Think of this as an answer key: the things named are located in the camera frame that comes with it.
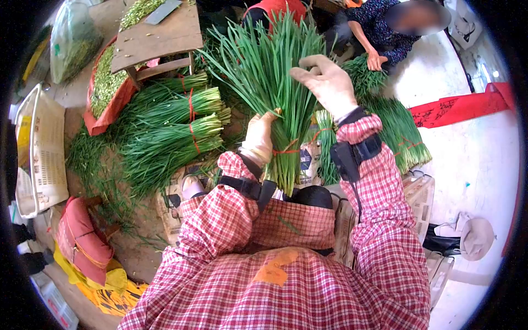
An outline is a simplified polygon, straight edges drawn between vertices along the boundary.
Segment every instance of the red vest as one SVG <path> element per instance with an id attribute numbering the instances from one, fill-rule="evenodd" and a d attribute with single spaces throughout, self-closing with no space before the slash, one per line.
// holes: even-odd
<path id="1" fill-rule="evenodd" d="M 282 11 L 282 14 L 286 12 L 286 3 L 288 4 L 288 8 L 290 9 L 290 12 L 293 13 L 294 21 L 299 24 L 301 20 L 306 17 L 306 7 L 300 0 L 262 0 L 255 6 L 251 6 L 248 8 L 260 8 L 266 11 L 266 14 L 268 14 L 269 19 L 274 22 L 273 14 L 279 15 L 279 12 Z M 272 33 L 273 31 L 272 24 L 269 24 L 269 33 Z"/>

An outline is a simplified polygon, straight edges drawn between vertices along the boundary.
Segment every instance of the green plastic bag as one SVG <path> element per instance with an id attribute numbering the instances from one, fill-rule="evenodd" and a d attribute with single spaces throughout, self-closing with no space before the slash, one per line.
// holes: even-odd
<path id="1" fill-rule="evenodd" d="M 103 36 L 90 17 L 87 5 L 65 1 L 51 32 L 51 79 L 73 79 L 97 54 Z"/>

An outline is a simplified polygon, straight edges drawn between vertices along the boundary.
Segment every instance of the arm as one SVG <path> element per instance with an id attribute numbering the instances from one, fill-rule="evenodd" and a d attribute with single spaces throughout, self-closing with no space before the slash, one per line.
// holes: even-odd
<path id="1" fill-rule="evenodd" d="M 251 135 L 242 144 L 240 155 L 225 152 L 218 159 L 223 175 L 257 180 L 254 173 L 271 158 L 271 122 L 275 118 L 266 114 L 250 121 Z M 256 201 L 229 186 L 215 187 L 182 224 L 180 247 L 165 249 L 152 283 L 123 318 L 119 329 L 150 328 L 163 308 L 205 265 L 248 243 L 258 215 Z"/>
<path id="2" fill-rule="evenodd" d="M 365 48 L 365 51 L 368 54 L 378 53 L 376 49 L 374 49 L 374 47 L 370 44 L 370 41 L 366 38 L 365 33 L 363 32 L 363 28 L 361 27 L 360 23 L 356 21 L 349 21 L 348 26 L 350 26 L 352 33 L 354 33 L 354 36 L 361 43 L 361 45 Z"/>
<path id="3" fill-rule="evenodd" d="M 398 0 L 369 0 L 361 7 L 351 8 L 346 12 L 350 29 L 369 55 L 367 66 L 371 71 L 381 71 L 381 64 L 387 62 L 388 58 L 383 54 L 381 56 L 378 54 L 365 36 L 362 26 L 379 20 L 380 15 L 384 15 L 390 7 L 398 2 Z"/>
<path id="4" fill-rule="evenodd" d="M 337 122 L 361 117 L 356 112 L 354 88 L 346 72 L 322 55 L 309 56 L 299 64 L 314 68 L 310 72 L 293 68 L 290 74 L 312 91 Z M 378 116 L 367 116 L 342 125 L 337 140 L 355 144 L 381 129 Z M 414 218 L 403 196 L 394 155 L 385 143 L 377 156 L 361 163 L 360 175 L 355 185 L 362 216 L 361 223 L 353 229 L 351 245 L 357 255 L 357 272 L 382 293 L 383 306 L 379 313 L 373 311 L 373 317 L 388 328 L 412 325 L 427 329 L 430 291 L 426 259 L 413 230 Z M 341 181 L 341 187 L 358 213 L 352 186 Z M 394 313 L 401 307 L 408 313 Z"/>
<path id="5" fill-rule="evenodd" d="M 393 50 L 380 52 L 380 55 L 385 56 L 387 58 L 388 65 L 393 66 L 396 63 L 403 61 L 407 57 L 407 53 L 411 51 L 412 45 L 419 39 L 419 36 L 404 37 Z"/>
<path id="6" fill-rule="evenodd" d="M 381 120 L 372 115 L 341 127 L 337 140 L 354 144 L 381 129 Z M 388 308 L 405 307 L 414 317 L 412 323 L 426 329 L 430 308 L 426 259 L 414 232 L 414 217 L 403 195 L 394 155 L 385 143 L 376 157 L 360 165 L 360 175 L 355 184 L 362 206 L 361 223 L 354 227 L 350 242 L 357 257 L 356 271 L 386 294 Z M 358 214 L 351 184 L 341 180 L 340 185 Z M 384 322 L 394 322 L 392 327 L 402 320 Z"/>

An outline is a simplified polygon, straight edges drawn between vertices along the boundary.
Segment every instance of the red banner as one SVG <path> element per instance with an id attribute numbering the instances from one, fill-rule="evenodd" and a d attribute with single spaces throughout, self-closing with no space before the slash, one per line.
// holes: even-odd
<path id="1" fill-rule="evenodd" d="M 492 82 L 484 93 L 445 97 L 409 110 L 417 127 L 440 127 L 456 122 L 515 109 L 510 84 Z"/>

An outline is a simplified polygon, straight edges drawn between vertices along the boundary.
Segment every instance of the hand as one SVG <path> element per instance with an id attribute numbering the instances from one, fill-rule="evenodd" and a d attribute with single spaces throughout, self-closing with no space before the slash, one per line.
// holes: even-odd
<path id="1" fill-rule="evenodd" d="M 312 67 L 310 72 L 292 68 L 290 76 L 305 85 L 338 120 L 357 108 L 354 87 L 348 74 L 324 55 L 312 55 L 299 61 L 301 67 Z"/>
<path id="2" fill-rule="evenodd" d="M 370 71 L 381 71 L 381 64 L 387 62 L 389 59 L 385 56 L 379 56 L 377 51 L 369 53 L 369 58 L 366 61 L 366 66 Z"/>
<path id="3" fill-rule="evenodd" d="M 271 161 L 273 144 L 271 143 L 271 123 L 277 119 L 271 112 L 264 116 L 255 115 L 248 124 L 246 140 L 239 151 L 259 167 Z"/>

